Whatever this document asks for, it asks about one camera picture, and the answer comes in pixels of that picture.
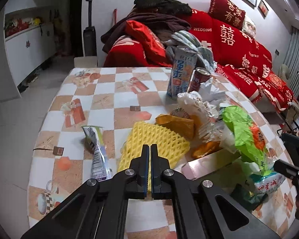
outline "barcode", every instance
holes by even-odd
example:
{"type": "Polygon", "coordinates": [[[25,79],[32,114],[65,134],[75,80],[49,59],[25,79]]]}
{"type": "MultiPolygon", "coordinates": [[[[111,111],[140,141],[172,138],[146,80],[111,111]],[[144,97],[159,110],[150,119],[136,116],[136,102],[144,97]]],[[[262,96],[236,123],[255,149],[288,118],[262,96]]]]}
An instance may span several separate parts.
{"type": "Polygon", "coordinates": [[[88,128],[88,132],[90,133],[90,136],[91,136],[91,137],[93,137],[94,139],[96,138],[96,136],[95,136],[95,132],[94,132],[94,130],[93,130],[92,127],[89,127],[89,128],[88,128]]]}
{"type": "Polygon", "coordinates": [[[92,161],[92,171],[98,172],[100,169],[103,169],[102,166],[102,160],[101,160],[101,154],[99,150],[95,150],[93,161],[92,161]]]}

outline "table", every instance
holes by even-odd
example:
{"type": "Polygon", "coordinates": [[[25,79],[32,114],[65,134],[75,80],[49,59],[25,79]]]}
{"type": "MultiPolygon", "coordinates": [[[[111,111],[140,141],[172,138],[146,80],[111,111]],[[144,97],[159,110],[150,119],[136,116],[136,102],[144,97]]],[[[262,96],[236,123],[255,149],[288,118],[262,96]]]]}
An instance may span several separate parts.
{"type": "MultiPolygon", "coordinates": [[[[104,128],[104,143],[115,172],[120,149],[133,124],[139,120],[155,123],[156,116],[176,107],[175,101],[166,97],[170,72],[171,69],[146,67],[74,68],[70,72],[51,104],[35,144],[35,148],[49,150],[36,149],[33,153],[28,186],[30,227],[90,178],[93,155],[85,149],[81,126],[104,128]],[[130,106],[138,105],[141,115],[130,111],[130,106]],[[82,107],[84,116],[69,116],[69,107],[82,107]],[[53,152],[54,146],[64,151],[53,152]]],[[[263,132],[267,148],[273,148],[278,158],[292,164],[282,141],[247,97],[224,77],[215,73],[213,78],[215,87],[226,91],[233,104],[241,105],[250,114],[263,132]]],[[[175,169],[180,171],[186,162],[183,157],[175,169]]],[[[282,236],[295,219],[296,194],[286,179],[253,215],[282,236]]],[[[129,200],[125,238],[176,238],[174,231],[169,200],[129,200]]]]}

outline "black metal arm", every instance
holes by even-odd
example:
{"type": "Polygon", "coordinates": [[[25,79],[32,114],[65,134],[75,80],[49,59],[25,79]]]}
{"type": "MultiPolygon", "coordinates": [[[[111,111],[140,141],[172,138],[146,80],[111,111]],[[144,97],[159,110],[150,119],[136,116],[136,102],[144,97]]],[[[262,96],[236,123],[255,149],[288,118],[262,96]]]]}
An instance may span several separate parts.
{"type": "MultiPolygon", "coordinates": [[[[22,239],[123,239],[128,199],[147,194],[149,146],[110,180],[89,179],[22,239]]],[[[178,239],[275,239],[279,236],[211,181],[188,180],[151,146],[153,199],[171,199],[178,239]]]]}

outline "orange paper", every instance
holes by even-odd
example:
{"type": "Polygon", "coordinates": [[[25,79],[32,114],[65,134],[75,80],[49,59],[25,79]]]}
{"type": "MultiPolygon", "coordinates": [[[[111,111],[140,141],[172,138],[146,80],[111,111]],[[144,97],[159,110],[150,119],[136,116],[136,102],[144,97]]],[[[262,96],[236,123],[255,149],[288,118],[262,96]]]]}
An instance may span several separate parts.
{"type": "Polygon", "coordinates": [[[172,115],[160,114],[155,119],[155,124],[166,127],[186,139],[192,140],[194,137],[194,121],[183,119],[172,115]]]}

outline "tile floor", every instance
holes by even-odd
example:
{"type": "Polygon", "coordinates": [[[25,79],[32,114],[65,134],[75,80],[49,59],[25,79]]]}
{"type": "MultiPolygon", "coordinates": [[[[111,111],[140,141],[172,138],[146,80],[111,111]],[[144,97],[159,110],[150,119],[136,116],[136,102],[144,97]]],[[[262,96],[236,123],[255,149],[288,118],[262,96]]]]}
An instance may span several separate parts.
{"type": "Polygon", "coordinates": [[[72,68],[72,57],[55,58],[21,99],[0,104],[0,224],[11,239],[19,239],[29,229],[32,149],[52,99],[72,68]]]}

